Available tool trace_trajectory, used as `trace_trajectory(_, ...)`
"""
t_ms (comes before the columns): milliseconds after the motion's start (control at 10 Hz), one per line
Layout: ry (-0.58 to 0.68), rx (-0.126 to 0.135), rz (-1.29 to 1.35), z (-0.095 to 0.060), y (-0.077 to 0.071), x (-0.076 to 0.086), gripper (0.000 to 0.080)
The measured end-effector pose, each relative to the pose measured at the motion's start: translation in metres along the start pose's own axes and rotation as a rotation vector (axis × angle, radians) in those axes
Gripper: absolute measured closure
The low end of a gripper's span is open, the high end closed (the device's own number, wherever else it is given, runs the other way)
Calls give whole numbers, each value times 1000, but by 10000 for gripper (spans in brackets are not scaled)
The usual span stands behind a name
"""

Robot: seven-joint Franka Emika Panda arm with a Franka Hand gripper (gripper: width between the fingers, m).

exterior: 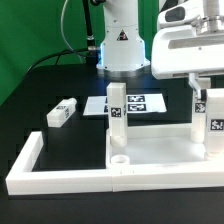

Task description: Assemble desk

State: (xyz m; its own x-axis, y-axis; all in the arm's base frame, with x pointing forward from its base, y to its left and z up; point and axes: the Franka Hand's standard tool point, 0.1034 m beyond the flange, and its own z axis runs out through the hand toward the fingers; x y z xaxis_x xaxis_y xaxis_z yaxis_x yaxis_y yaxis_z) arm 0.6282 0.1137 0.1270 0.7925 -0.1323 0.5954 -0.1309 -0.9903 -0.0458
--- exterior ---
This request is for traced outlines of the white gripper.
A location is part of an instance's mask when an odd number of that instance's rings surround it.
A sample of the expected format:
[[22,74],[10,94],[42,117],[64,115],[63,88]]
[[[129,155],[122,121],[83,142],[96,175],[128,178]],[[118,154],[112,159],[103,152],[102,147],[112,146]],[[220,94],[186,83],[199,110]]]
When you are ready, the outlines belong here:
[[161,12],[153,39],[156,79],[182,78],[201,99],[199,76],[224,74],[224,0],[187,0]]

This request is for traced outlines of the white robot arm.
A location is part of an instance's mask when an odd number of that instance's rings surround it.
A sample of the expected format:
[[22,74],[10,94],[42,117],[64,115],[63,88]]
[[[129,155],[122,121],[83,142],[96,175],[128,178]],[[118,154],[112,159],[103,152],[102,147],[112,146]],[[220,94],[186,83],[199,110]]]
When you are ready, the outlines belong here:
[[139,36],[138,0],[105,0],[105,39],[97,69],[131,76],[149,66],[157,79],[224,75],[224,0],[186,0],[158,15],[151,58]]

